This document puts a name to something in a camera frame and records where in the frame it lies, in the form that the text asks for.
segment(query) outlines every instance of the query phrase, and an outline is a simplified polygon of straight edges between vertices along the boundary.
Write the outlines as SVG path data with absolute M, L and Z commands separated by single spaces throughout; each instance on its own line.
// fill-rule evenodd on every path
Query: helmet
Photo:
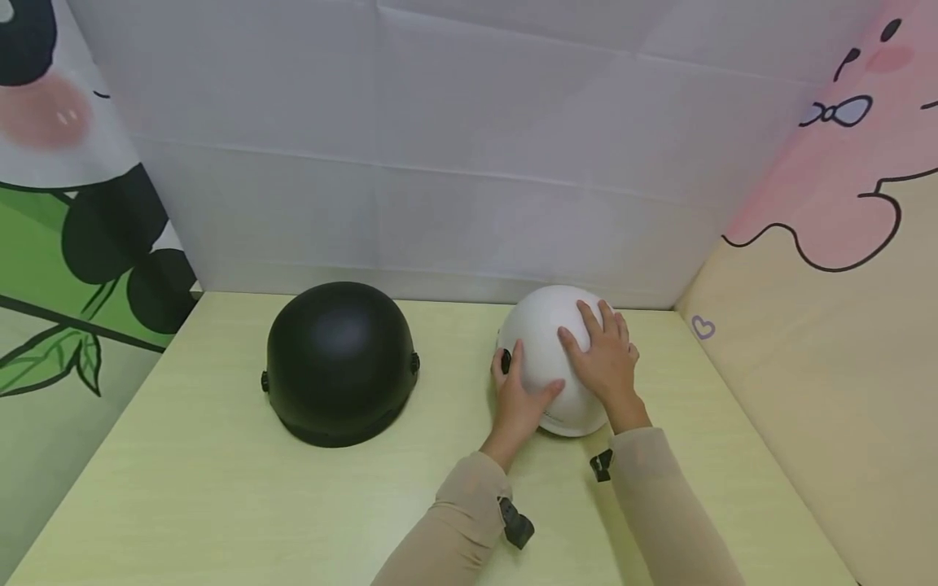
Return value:
M 589 435 L 606 422 L 602 404 L 573 373 L 557 328 L 563 325 L 589 350 L 590 339 L 583 324 L 577 300 L 582 299 L 593 309 L 602 323 L 599 297 L 576 287 L 552 285 L 524 297 L 508 313 L 498 332 L 498 346 L 510 350 L 515 340 L 524 342 L 522 383 L 529 391 L 540 389 L 554 379 L 564 379 L 563 392 L 540 418 L 540 426 L 551 433 L 567 437 Z M 507 372 L 509 360 L 503 356 L 502 370 Z
M 327 283 L 294 298 L 274 320 L 261 386 L 297 438 L 341 447 L 391 425 L 419 368 L 394 301 L 361 283 Z

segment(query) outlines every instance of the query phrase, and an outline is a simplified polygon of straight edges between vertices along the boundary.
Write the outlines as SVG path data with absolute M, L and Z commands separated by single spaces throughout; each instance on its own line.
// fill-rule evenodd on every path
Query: white wall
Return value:
M 667 308 L 878 0 L 72 0 L 209 290 Z

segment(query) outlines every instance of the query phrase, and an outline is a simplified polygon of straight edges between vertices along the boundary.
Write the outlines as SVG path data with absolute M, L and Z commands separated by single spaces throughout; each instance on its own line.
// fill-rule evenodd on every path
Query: person's right hand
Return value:
M 605 301 L 599 302 L 604 325 L 583 301 L 577 308 L 589 332 L 590 349 L 583 352 L 580 344 L 565 327 L 557 331 L 560 343 L 580 381 L 599 399 L 606 409 L 613 433 L 635 428 L 650 428 L 651 420 L 644 403 L 635 392 L 635 364 L 639 350 L 628 337 L 625 318 Z

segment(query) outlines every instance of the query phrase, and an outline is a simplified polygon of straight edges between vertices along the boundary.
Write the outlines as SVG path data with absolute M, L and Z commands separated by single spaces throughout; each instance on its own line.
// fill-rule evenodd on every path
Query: pink cheek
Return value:
M 87 136 L 91 116 L 83 93 L 54 73 L 0 88 L 0 131 L 20 146 L 44 151 L 74 146 Z
M 914 56 L 912 48 L 905 45 L 880 49 L 867 62 L 866 70 L 870 73 L 892 73 L 912 63 Z

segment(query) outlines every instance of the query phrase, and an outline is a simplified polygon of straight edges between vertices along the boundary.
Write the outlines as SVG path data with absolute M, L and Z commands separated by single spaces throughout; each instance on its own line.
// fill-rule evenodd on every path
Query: black strap clip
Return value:
M 613 463 L 612 449 L 606 450 L 598 456 L 593 456 L 589 460 L 589 467 L 593 469 L 597 482 L 608 482 L 612 480 L 609 476 L 609 466 Z
M 511 500 L 506 497 L 499 497 L 498 506 L 502 509 L 502 521 L 505 522 L 505 537 L 508 543 L 518 549 L 524 549 L 531 535 L 534 534 L 534 523 L 519 513 Z

